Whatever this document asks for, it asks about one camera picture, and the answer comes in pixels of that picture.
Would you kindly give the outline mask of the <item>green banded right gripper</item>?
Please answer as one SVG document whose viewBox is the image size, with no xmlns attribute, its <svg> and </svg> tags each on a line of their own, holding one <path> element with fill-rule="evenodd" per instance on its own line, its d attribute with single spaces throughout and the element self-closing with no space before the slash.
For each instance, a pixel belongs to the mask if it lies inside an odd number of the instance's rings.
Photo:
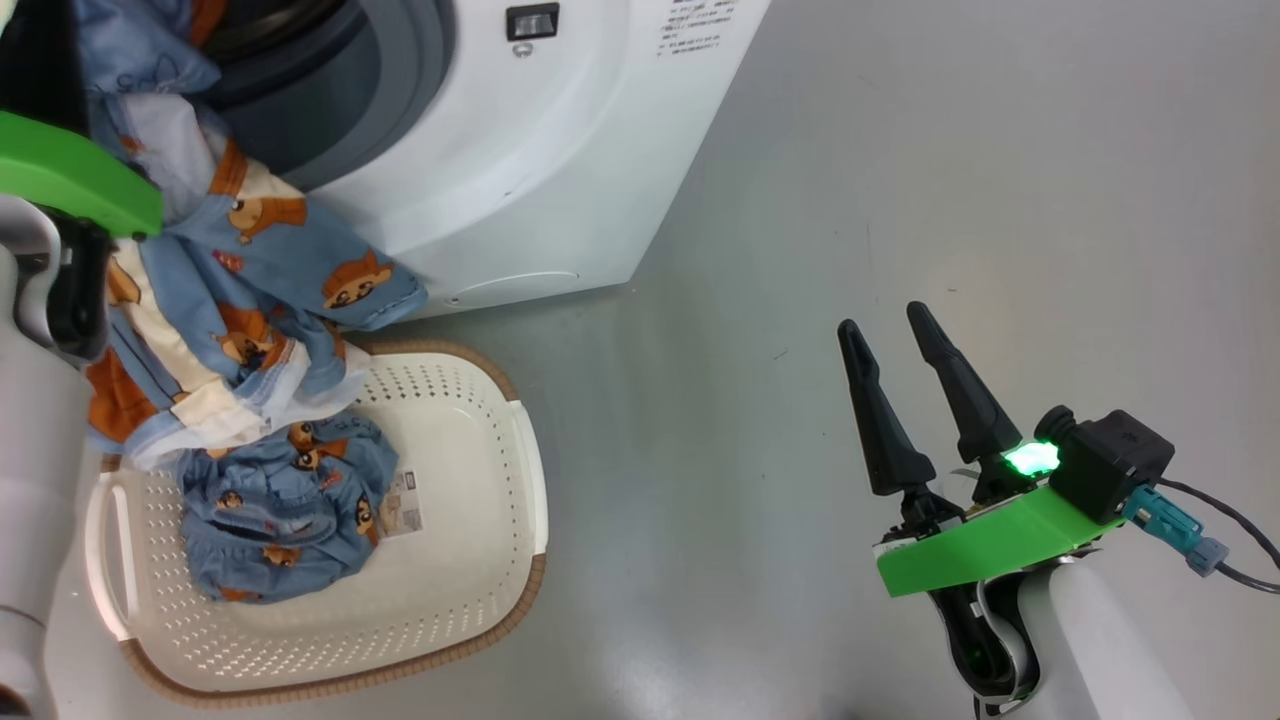
<svg viewBox="0 0 1280 720">
<path fill-rule="evenodd" d="M 906 314 L 954 416 L 960 459 L 972 464 L 1005 454 L 995 468 L 1011 471 L 1015 480 L 1029 480 L 1032 487 L 938 534 L 877 544 L 876 566 L 890 596 L 928 593 L 1020 571 L 1070 555 L 1123 524 L 1121 519 L 1098 524 L 1050 488 L 1059 448 L 1046 442 L 1018 447 L 1020 430 L 932 310 L 924 302 L 910 302 Z M 855 322 L 838 324 L 838 346 L 870 491 L 886 497 L 928 489 L 934 466 L 902 428 L 881 387 L 881 366 Z"/>
</svg>

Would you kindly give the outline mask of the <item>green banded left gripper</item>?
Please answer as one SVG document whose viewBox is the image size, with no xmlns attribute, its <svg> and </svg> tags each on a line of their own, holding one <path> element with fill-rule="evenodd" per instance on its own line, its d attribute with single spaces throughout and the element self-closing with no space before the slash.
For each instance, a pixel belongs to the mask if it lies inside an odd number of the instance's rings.
<svg viewBox="0 0 1280 720">
<path fill-rule="evenodd" d="M 119 240 L 155 236 L 163 197 L 91 138 L 1 114 L 3 250 L 15 261 L 12 315 L 68 361 L 108 345 L 108 264 Z"/>
</svg>

